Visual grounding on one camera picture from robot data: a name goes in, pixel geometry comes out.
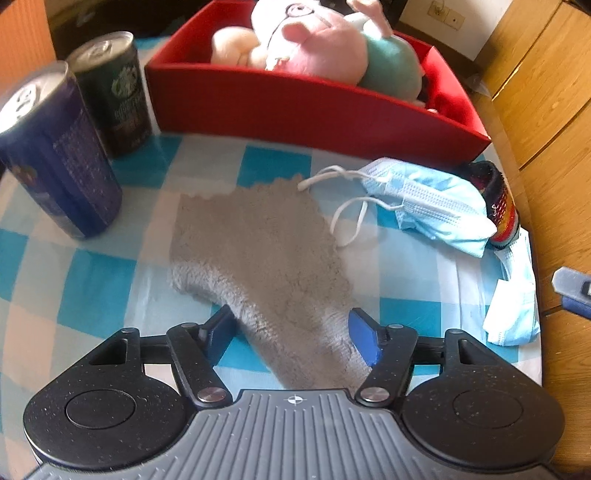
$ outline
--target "wooden cabinet door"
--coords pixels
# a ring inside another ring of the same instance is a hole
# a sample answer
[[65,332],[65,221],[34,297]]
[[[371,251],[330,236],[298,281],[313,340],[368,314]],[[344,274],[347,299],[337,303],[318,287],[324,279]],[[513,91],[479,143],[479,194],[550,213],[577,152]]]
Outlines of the wooden cabinet door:
[[476,57],[492,95],[538,39],[561,0],[513,0]]
[[590,98],[591,17],[562,3],[493,100],[519,167],[548,144]]
[[542,318],[544,386],[560,402],[566,427],[553,462],[591,466],[591,322],[565,310]]
[[556,269],[566,266],[591,273],[590,125],[588,105],[521,171],[530,205],[542,312],[560,305],[551,285]]

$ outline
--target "can lid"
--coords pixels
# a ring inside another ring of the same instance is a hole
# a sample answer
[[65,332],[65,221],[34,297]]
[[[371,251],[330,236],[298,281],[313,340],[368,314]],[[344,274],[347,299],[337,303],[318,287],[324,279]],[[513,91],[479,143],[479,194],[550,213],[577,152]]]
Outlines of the can lid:
[[85,72],[121,55],[133,40],[134,35],[130,32],[109,33],[78,47],[66,61],[74,73]]
[[0,134],[10,129],[31,113],[63,81],[67,64],[56,61],[37,70],[19,83],[9,94],[0,99]]

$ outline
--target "blue and white checkered tablecloth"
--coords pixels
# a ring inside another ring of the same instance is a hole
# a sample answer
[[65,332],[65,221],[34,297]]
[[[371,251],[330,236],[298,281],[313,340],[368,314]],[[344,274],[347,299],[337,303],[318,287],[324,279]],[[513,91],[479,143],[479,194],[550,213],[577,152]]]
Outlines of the blue and white checkered tablecloth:
[[[140,41],[145,63],[158,42]],[[484,156],[498,163],[494,148]],[[22,429],[31,396],[102,339],[123,326],[143,335],[181,322],[204,322],[217,306],[182,296],[167,281],[168,249],[180,195],[231,192],[309,176],[363,161],[324,151],[239,138],[160,135],[115,164],[123,185],[121,213],[89,241],[69,238],[41,211],[11,174],[0,182],[0,475],[19,479],[35,467]],[[361,186],[334,180],[313,189],[330,218]],[[339,223],[346,239],[357,212]],[[479,260],[419,233],[400,231],[394,215],[368,212],[358,240],[342,251],[356,300],[383,324],[403,323],[420,335],[451,327],[486,340],[482,322],[501,266],[487,251]],[[541,381],[539,339],[522,347],[491,346]],[[166,376],[166,367],[147,368]],[[281,388],[244,338],[236,338],[217,367],[235,395],[241,388]],[[417,367],[413,384],[438,367]]]

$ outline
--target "white wall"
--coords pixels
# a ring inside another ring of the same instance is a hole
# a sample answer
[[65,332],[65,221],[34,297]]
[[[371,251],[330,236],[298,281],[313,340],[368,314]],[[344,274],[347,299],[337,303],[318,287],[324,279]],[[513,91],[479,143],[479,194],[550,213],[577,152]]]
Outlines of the white wall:
[[427,15],[431,0],[408,0],[400,20],[474,60],[510,4],[511,0],[445,0],[446,7],[466,18],[460,30],[454,30]]

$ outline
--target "blue aluminum can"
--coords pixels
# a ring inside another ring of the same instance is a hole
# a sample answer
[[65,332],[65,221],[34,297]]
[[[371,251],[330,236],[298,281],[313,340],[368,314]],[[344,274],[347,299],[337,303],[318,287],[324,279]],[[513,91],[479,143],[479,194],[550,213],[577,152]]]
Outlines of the blue aluminum can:
[[65,61],[0,99],[0,160],[74,238],[98,235],[119,212],[121,187]]

